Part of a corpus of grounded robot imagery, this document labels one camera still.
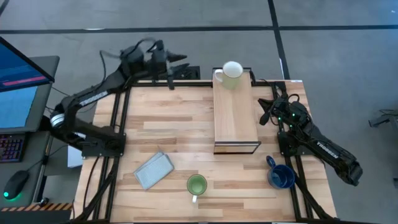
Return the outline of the grey folded cloth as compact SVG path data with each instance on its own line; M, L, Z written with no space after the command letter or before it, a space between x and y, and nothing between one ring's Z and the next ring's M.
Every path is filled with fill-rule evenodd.
M144 190L150 189L174 170L168 155L163 152L154 154L137 168L133 174Z

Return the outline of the dark blue mug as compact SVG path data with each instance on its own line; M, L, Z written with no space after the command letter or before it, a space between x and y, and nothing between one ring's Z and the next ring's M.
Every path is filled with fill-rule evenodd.
M270 170L267 173L268 183L275 189L289 189L295 183L294 171L283 164L276 164L271 156L266 157Z

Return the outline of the black floor stand foot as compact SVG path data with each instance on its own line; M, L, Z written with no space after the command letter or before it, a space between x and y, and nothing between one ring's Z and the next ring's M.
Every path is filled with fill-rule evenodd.
M390 123L394 129L398 130L398 110L381 109L379 112L382 115L368 121L370 127L376 128L381 124Z

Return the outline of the white paper sheet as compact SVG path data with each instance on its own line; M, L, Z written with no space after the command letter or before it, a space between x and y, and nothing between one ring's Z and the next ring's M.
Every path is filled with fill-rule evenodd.
M83 165L83 157L81 151L72 146L68 146L67 149L67 167L74 168Z

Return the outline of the wooden shelf with black frame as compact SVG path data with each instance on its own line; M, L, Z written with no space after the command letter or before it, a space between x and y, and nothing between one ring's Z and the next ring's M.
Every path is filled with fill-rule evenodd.
M253 154L261 145L257 134L257 116L252 98L251 77L244 72L236 86L229 90L229 81L222 69L213 75L213 110L215 143L213 154Z

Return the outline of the grey side desk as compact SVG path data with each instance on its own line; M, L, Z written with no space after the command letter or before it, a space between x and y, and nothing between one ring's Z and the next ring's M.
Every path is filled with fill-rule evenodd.
M44 121L45 107L50 96L51 85L37 88L25 125L21 128L0 129L0 136L25 134L24 150L20 162L0 163L0 224L53 224L68 222L72 214L72 203L48 203L40 206L39 197L45 184L45 167L37 162L50 149L52 137L40 131ZM22 191L13 199L6 200L3 190L7 181L19 170L28 170L29 178Z

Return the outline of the black aluminium table frame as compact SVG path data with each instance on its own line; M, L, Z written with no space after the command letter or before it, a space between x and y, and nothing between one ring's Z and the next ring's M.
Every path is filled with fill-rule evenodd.
M129 107L124 96L108 96L96 108L94 123L114 123L127 135L116 184L103 197L91 219L112 223L140 222L289 222L307 217L307 202L288 190L272 188L266 179L267 156L284 163L277 126L257 127L261 145L254 154L213 154L213 89L208 82L183 83L171 91L162 86L132 89ZM164 151L174 171L144 190L133 172L157 151ZM187 180L200 174L207 189L192 202Z

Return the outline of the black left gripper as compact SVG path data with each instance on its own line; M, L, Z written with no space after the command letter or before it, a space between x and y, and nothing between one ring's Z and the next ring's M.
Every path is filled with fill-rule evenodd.
M174 90L174 78L180 77L189 67L189 63L170 66L187 58L186 55L175 54L166 50L162 40L141 39L136 45L130 46L120 53L121 70L126 76L123 89L127 89L143 78L151 78L156 82L161 75L166 74L167 85Z

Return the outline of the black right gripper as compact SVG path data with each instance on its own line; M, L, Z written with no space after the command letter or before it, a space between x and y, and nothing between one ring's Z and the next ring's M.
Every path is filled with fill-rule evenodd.
M277 97L275 100L259 98L257 102L265 112L259 120L259 124L265 126L270 117L274 125L298 125L300 122L300 96L287 95Z

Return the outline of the green and white mug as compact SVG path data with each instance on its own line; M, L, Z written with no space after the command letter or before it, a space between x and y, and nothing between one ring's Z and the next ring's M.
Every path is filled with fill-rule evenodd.
M205 193L207 189L207 180L200 174L192 175L187 180L187 190L192 194L192 202L196 203L198 196Z

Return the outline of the computer monitor with blue screen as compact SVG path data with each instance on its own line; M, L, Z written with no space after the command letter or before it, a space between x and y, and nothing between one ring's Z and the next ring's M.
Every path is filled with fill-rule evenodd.
M60 57L27 57L0 37L0 133L38 130Z

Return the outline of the black computer mouse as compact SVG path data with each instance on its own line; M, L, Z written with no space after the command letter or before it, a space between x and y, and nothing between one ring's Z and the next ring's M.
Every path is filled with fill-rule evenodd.
M16 198L22 192L28 178L29 172L27 170L19 170L13 174L4 187L3 197L6 200Z

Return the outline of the pale cream mug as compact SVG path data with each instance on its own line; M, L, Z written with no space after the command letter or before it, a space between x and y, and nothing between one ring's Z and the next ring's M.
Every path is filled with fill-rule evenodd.
M242 65L234 61L226 62L221 69L216 69L213 72L215 80L220 82L227 90L232 90L236 87L242 74Z

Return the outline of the black backlit keyboard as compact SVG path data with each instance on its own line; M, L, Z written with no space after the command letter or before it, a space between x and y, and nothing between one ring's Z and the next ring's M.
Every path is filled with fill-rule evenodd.
M0 163L20 162L26 145L25 134L0 134Z

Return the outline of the black floor vent grille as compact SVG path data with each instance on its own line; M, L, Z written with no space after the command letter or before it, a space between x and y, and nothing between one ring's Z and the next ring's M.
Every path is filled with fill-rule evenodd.
M189 66L176 78L177 80L200 80L200 67Z

